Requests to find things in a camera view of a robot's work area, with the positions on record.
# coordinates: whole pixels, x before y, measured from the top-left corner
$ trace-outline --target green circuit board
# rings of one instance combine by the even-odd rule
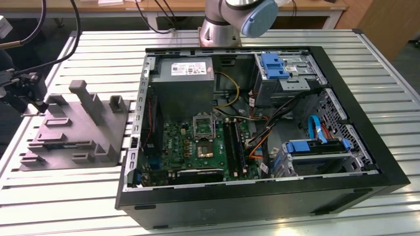
[[[212,140],[195,140],[193,123],[167,122],[164,124],[164,153],[161,170],[176,171],[188,169],[223,169],[224,181],[257,178],[257,165],[248,165],[248,172],[232,176],[228,171],[228,158],[224,141],[224,121],[213,124],[215,137]],[[197,123],[199,129],[205,129],[205,123]],[[248,123],[237,123],[243,143],[251,137]]]

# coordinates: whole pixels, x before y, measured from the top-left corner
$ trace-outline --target power supply label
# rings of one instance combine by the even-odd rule
[[[173,63],[171,75],[205,75],[205,62]]]

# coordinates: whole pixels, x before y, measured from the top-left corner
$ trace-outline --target blue latch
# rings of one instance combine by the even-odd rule
[[[293,145],[291,143],[287,143],[287,150],[288,150],[288,153],[292,153],[295,151]]]
[[[296,152],[311,151],[307,141],[293,141],[291,143]]]
[[[343,142],[345,151],[348,151],[352,148],[349,141],[347,139],[343,139],[341,142]]]
[[[289,73],[284,70],[284,62],[276,53],[263,53],[261,63],[268,79],[288,79]]]

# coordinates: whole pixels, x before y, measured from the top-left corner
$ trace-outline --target black cable on table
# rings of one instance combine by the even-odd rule
[[[163,11],[163,13],[165,14],[165,16],[167,16],[167,20],[168,20],[168,21],[169,21],[169,23],[172,24],[172,27],[176,29],[176,26],[175,26],[175,17],[171,19],[169,15],[167,14],[167,12],[165,12],[165,10],[164,10],[163,6],[160,5],[159,1],[157,1],[157,0],[155,0],[155,2],[156,2],[156,4],[157,4],[157,6],[159,6],[160,10],[161,10],[161,11]]]
[[[24,69],[24,70],[13,72],[13,76],[20,76],[23,74],[28,74],[28,73],[33,72],[37,69],[41,69],[41,68],[44,68],[47,66],[51,66],[51,65],[55,65],[55,64],[65,61],[75,54],[76,48],[79,46],[80,36],[81,36],[81,21],[80,21],[80,15],[79,15],[79,10],[77,10],[77,6],[76,6],[76,3],[75,3],[75,0],[69,0],[69,1],[71,1],[71,4],[72,4],[75,17],[76,17],[76,32],[77,32],[76,39],[75,39],[75,44],[73,44],[71,52],[68,53],[67,56],[64,56],[63,58],[60,58],[57,60],[53,60],[53,61],[51,61],[51,62],[48,62],[45,64],[41,64],[39,66],[35,66],[35,67],[31,67],[28,69]]]
[[[149,29],[151,29],[155,33],[159,33],[159,34],[168,34],[168,33],[171,33],[171,32],[173,31],[173,29],[169,29],[169,30],[167,30],[165,32],[160,32],[160,31],[157,31],[157,30],[149,25],[149,23],[147,22],[147,20],[145,20],[145,18],[144,18],[143,11],[141,11],[141,9],[140,9],[137,0],[133,0],[133,1],[135,1],[135,3],[136,3],[136,7],[137,7],[139,13],[140,13],[140,15],[141,15],[141,20],[143,20],[144,24],[149,27]]]

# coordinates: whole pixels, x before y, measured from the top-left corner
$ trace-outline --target wire bundle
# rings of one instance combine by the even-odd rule
[[[172,24],[172,26],[173,26],[173,28],[172,28],[172,29],[168,29],[168,30],[167,30],[167,31],[164,31],[164,32],[157,31],[157,30],[156,30],[156,29],[155,29],[155,28],[149,25],[149,23],[148,23],[148,22],[147,22],[147,20],[145,20],[144,15],[143,15],[143,11],[141,11],[141,8],[140,8],[140,6],[139,6],[139,2],[137,2],[137,0],[135,0],[136,7],[137,7],[137,10],[139,10],[139,13],[140,13],[141,20],[143,20],[144,24],[148,26],[148,28],[149,28],[149,29],[151,29],[155,33],[159,33],[159,34],[168,34],[168,33],[171,33],[172,31],[175,31],[175,30],[176,30],[176,25],[175,25],[176,18],[175,18],[175,14],[173,14],[172,9],[171,9],[171,7],[169,7],[168,3],[167,3],[167,0],[164,0],[164,2],[165,2],[165,5],[167,5],[167,7],[168,7],[168,9],[169,9],[169,11],[171,11],[171,14],[172,14],[172,19],[171,19],[169,15],[167,14],[167,12],[165,12],[165,10],[164,10],[163,6],[161,6],[161,5],[160,5],[160,3],[157,2],[157,0],[155,0],[155,2],[156,2],[156,4],[157,4],[159,8],[161,9],[161,11],[163,11],[163,12],[164,12],[164,14],[165,14],[165,16],[167,16],[167,20],[169,21],[169,23],[171,23],[171,24]]]
[[[31,67],[31,68],[28,68],[28,69],[24,69],[24,70],[20,70],[20,71],[13,72],[13,76],[15,76],[15,77],[17,77],[17,76],[20,76],[20,75],[23,75],[23,74],[28,74],[28,73],[33,72],[35,70],[41,69],[41,68],[44,68],[44,67],[47,67],[47,66],[52,66],[52,65],[55,65],[55,64],[57,64],[57,63],[61,63],[63,61],[65,61],[65,60],[75,54],[76,48],[77,48],[77,46],[79,46],[80,36],[81,36],[81,21],[80,21],[80,15],[79,15],[79,10],[77,10],[77,6],[76,6],[76,3],[75,3],[75,0],[69,0],[69,1],[71,1],[71,4],[72,4],[72,8],[73,8],[73,12],[75,12],[75,17],[76,17],[76,32],[77,32],[77,33],[76,33],[75,44],[73,44],[73,47],[72,47],[71,52],[68,53],[68,55],[65,55],[63,58],[60,58],[60,59],[57,59],[57,60],[53,60],[53,61],[51,61],[51,62],[48,62],[48,63],[44,63],[44,64],[41,64],[41,65],[37,65],[37,66],[35,66],[35,67]],[[41,23],[41,24],[39,24],[37,29],[41,30],[43,19],[40,19],[40,23]],[[33,37],[36,36],[36,34],[37,34],[37,33],[32,33],[32,34],[28,36],[28,38],[31,37],[29,40],[33,39]]]

